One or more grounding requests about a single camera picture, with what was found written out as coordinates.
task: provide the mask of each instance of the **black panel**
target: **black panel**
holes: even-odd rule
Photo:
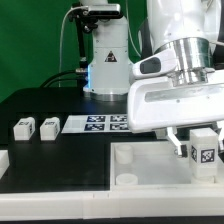
[[[149,74],[149,73],[157,73],[161,71],[161,61],[159,58],[151,58],[147,61],[144,61],[140,65],[140,71],[142,74]]]

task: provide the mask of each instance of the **white platform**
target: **white platform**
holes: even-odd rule
[[[188,159],[169,142],[128,143],[133,163],[119,165],[111,144],[111,190],[0,195],[0,220],[95,219],[224,214],[224,166],[214,184],[191,184]],[[138,185],[118,186],[117,175],[138,176]]]

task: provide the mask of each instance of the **black square pattern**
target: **black square pattern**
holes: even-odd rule
[[[201,163],[215,162],[215,149],[201,150]]]

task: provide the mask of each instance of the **white plastic part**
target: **white plastic part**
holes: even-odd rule
[[[157,58],[160,60],[161,70],[156,73],[143,74],[140,69],[141,64],[153,58]],[[146,58],[134,64],[132,67],[132,72],[135,79],[146,79],[161,76],[171,71],[174,71],[176,66],[177,66],[177,59],[175,52],[172,49],[166,49],[158,54],[153,55],[152,57]]]
[[[48,118],[40,127],[41,141],[54,141],[60,132],[60,120],[57,117]]]
[[[208,83],[174,88],[168,77],[136,81],[128,95],[128,125],[133,133],[224,120],[223,71]]]
[[[119,186],[133,186],[138,185],[138,177],[134,174],[123,173],[117,176],[116,185]]]
[[[210,128],[190,131],[190,167],[196,178],[214,177],[218,172],[218,135]]]
[[[35,132],[35,120],[32,117],[22,118],[14,126],[14,138],[16,141],[28,141]]]
[[[176,127],[167,127],[167,140],[169,140],[170,143],[172,143],[177,151],[178,156],[182,156],[181,151],[181,142],[178,140],[178,138],[175,136],[177,134],[177,128]]]
[[[119,145],[116,148],[116,161],[120,164],[129,164],[133,161],[133,148],[131,145]]]
[[[147,0],[147,9],[153,52],[174,40],[206,37],[201,0]]]
[[[214,184],[215,183],[215,177],[199,177],[196,178],[194,175],[191,177],[191,183],[192,184]]]
[[[0,179],[9,167],[9,156],[7,150],[0,150]]]

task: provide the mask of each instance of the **black cable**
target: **black cable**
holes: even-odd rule
[[[57,79],[57,80],[53,80],[51,81],[48,85],[45,85],[46,88],[50,87],[52,84],[56,83],[56,82],[64,82],[64,81],[77,81],[79,79],[84,79],[83,76],[82,77],[76,77],[76,78],[70,78],[70,79]]]
[[[65,71],[65,72],[61,72],[58,73],[56,75],[51,76],[50,78],[48,78],[41,86],[40,88],[44,88],[49,82],[51,82],[52,80],[56,79],[56,78],[60,78],[64,75],[68,75],[68,74],[76,74],[75,70],[69,70],[69,71]]]

